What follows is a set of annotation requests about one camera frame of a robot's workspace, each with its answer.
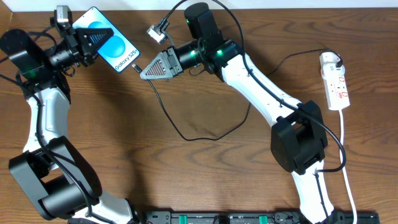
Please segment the blue Galaxy smartphone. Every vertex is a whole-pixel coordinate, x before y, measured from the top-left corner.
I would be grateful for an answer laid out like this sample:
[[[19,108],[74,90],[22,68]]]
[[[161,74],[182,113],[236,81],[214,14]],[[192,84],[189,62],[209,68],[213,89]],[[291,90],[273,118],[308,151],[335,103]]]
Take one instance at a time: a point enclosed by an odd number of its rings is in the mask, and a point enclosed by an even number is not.
[[[73,27],[104,29],[112,28],[114,34],[98,50],[98,53],[118,73],[132,64],[139,56],[140,51],[128,40],[116,26],[97,8],[91,7],[74,23]]]

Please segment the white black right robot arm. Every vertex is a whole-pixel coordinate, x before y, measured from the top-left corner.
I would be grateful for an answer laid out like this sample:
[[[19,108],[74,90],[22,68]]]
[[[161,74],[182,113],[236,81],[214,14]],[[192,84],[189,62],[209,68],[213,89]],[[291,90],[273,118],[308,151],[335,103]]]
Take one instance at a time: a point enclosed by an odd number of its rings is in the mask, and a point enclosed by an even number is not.
[[[193,40],[159,52],[140,72],[146,81],[171,79],[196,65],[240,92],[266,119],[271,153],[292,174],[300,211],[310,223],[330,223],[334,210],[321,170],[328,145],[319,107],[284,93],[235,41],[225,39],[205,2],[184,11]]]

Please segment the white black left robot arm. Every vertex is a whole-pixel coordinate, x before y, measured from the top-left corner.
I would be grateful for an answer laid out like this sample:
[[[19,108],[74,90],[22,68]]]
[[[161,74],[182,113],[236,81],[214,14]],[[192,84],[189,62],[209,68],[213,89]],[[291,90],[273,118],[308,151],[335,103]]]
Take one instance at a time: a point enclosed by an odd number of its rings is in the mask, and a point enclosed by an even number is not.
[[[114,34],[110,28],[74,28],[52,23],[62,38],[49,49],[37,44],[49,33],[12,29],[1,36],[1,50],[17,68],[13,79],[30,106],[27,143],[9,161],[9,171],[46,220],[68,223],[138,223],[128,200],[103,191],[90,164],[68,138],[71,98],[67,78],[91,65]]]

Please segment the white power strip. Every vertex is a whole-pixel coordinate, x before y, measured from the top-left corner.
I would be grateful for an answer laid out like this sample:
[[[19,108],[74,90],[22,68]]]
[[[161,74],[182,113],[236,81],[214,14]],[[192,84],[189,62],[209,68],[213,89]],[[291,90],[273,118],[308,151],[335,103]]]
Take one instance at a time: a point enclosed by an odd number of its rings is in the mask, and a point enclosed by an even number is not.
[[[328,109],[339,111],[350,105],[346,86],[345,66],[338,54],[324,52],[320,55],[320,73],[323,78]]]

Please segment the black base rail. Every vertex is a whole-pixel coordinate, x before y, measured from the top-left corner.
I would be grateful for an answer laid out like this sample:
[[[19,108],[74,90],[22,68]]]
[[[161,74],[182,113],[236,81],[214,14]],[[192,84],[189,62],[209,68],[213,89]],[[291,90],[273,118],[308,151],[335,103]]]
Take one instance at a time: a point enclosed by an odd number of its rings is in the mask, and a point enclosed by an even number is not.
[[[327,220],[316,223],[346,224],[353,223],[352,213],[333,212]],[[300,212],[274,213],[176,213],[166,211],[151,211],[143,215],[144,224],[303,224],[311,223]],[[359,213],[359,224],[380,224],[377,213]]]

